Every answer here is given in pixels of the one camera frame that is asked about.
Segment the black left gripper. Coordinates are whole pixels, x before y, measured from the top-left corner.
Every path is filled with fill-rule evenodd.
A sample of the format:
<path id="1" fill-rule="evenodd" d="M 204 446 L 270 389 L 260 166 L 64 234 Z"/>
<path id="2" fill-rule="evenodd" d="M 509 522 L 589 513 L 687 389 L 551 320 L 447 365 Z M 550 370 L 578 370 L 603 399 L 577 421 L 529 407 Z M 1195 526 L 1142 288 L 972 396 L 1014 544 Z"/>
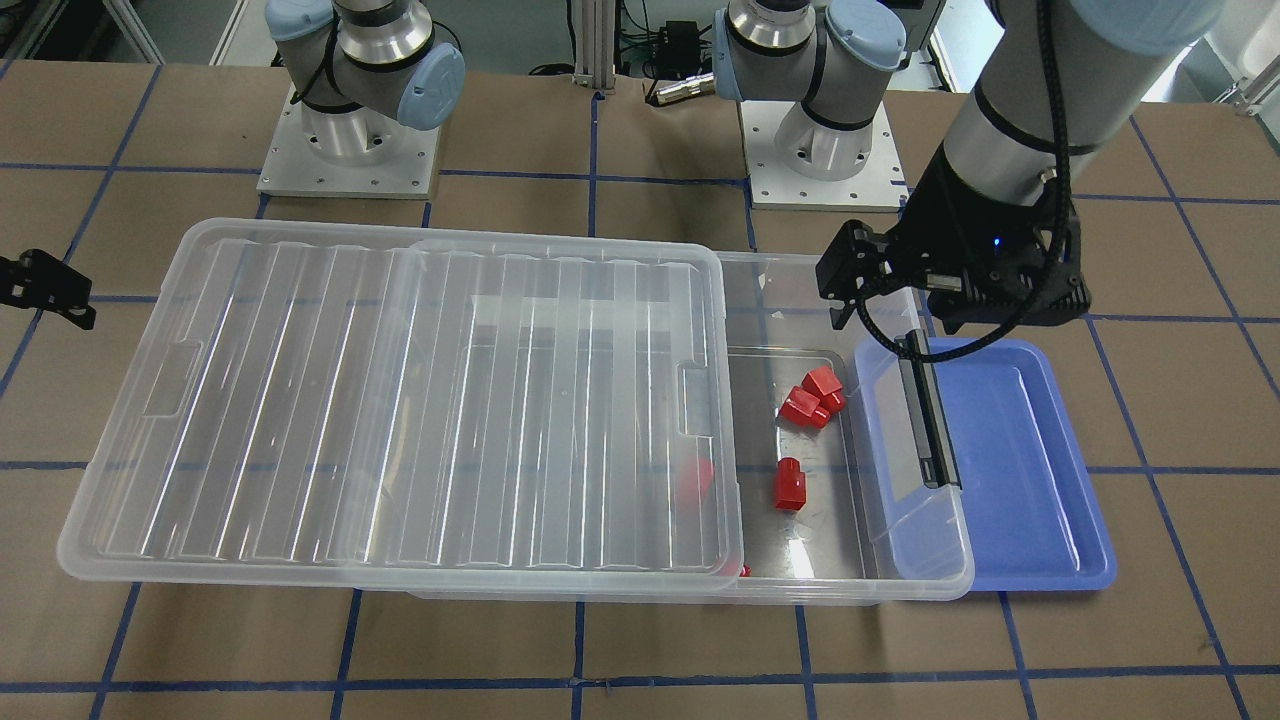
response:
<path id="1" fill-rule="evenodd" d="M 928 290 L 928 307 L 954 334 L 966 323 L 998 325 L 1038 290 L 1024 325 L 1062 325 L 1091 309 L 1080 268 L 1080 220 L 1057 179 L 1038 186 L 1032 205 L 972 188 L 936 155 L 899 223 L 881 233 L 845 222 L 815 265 L 819 296 L 842 331 L 867 300 L 908 284 Z"/>

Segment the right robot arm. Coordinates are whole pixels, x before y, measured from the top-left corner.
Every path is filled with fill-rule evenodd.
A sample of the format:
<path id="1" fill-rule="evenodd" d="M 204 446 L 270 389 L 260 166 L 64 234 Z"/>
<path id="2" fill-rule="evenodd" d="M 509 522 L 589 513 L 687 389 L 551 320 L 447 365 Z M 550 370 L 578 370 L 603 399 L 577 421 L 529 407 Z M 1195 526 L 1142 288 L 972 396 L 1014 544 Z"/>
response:
<path id="1" fill-rule="evenodd" d="M 449 118 L 465 86 L 461 49 L 422 1 L 268 1 L 268 32 L 310 122 L 312 155 L 330 167 L 388 156 L 372 120 L 417 133 Z"/>

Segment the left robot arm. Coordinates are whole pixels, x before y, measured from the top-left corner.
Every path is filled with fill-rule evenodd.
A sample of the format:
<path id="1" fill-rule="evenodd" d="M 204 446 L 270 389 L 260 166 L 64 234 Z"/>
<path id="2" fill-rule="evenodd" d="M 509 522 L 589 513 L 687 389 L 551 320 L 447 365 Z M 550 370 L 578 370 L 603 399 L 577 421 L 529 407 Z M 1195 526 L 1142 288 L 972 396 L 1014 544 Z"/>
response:
<path id="1" fill-rule="evenodd" d="M 832 327 L 913 287 L 955 333 L 1053 327 L 1091 307 L 1073 182 L 1221 1 L 992 1 L 1002 37 L 909 195 L 877 233 L 847 222 L 815 270 Z M 878 1 L 731 1 L 716 13 L 719 96 L 794 105 L 819 140 L 865 143 L 906 55 Z"/>

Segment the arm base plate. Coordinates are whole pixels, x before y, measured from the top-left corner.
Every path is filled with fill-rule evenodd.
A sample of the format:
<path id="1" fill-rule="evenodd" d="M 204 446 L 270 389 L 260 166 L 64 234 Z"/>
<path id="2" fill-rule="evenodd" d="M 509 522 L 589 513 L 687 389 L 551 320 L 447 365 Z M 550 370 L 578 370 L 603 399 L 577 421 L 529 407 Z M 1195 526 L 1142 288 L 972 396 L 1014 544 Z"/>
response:
<path id="1" fill-rule="evenodd" d="M 271 197 L 429 200 L 442 129 L 419 131 L 360 108 L 315 111 L 285 101 L 256 188 Z"/>
<path id="2" fill-rule="evenodd" d="M 818 126 L 797 102 L 739 105 L 751 205 L 765 210 L 896 213 L 909 191 L 884 105 L 869 126 Z"/>

